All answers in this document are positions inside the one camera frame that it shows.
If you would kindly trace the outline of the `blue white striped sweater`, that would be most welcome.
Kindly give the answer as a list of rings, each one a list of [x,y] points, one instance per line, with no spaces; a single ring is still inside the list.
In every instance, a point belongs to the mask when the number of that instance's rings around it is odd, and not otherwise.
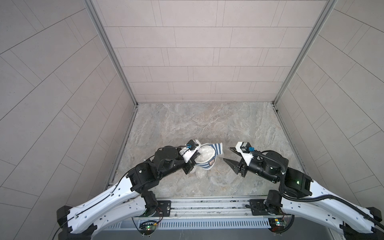
[[[203,144],[199,150],[199,155],[195,159],[196,165],[204,170],[210,170],[219,155],[223,154],[223,143],[218,144]]]

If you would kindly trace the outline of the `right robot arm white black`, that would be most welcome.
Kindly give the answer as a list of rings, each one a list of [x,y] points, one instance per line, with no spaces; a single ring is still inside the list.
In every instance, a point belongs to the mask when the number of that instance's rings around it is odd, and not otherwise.
[[[267,150],[257,151],[246,142],[230,150],[241,157],[239,162],[224,159],[235,174],[245,177],[257,175],[274,184],[278,190],[269,190],[262,204],[250,203],[247,208],[254,214],[289,216],[275,220],[271,232],[281,234],[304,218],[333,229],[346,240],[382,240],[384,225],[382,213],[375,207],[363,208],[337,196],[303,172],[290,168],[289,160],[281,154]]]

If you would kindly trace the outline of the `white teddy bear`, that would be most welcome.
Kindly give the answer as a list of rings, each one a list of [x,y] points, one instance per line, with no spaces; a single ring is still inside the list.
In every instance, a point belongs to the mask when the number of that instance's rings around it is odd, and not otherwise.
[[[196,163],[198,165],[213,165],[216,159],[216,149],[213,145],[202,146],[198,150],[198,157]]]

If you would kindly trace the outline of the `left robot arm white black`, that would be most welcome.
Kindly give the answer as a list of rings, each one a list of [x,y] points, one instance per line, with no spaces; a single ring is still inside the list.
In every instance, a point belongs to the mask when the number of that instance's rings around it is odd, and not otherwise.
[[[91,240],[109,226],[130,217],[152,215],[158,202],[151,188],[182,169],[188,174],[196,164],[200,144],[160,148],[129,170],[117,184],[77,207],[57,210],[60,240]]]

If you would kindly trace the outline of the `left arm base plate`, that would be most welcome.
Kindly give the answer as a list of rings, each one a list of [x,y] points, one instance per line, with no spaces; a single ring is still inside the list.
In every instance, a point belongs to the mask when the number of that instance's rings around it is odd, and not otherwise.
[[[156,210],[154,210],[151,214],[144,213],[138,216],[138,218],[169,217],[171,212],[171,204],[172,201],[170,200],[158,201],[158,206]]]

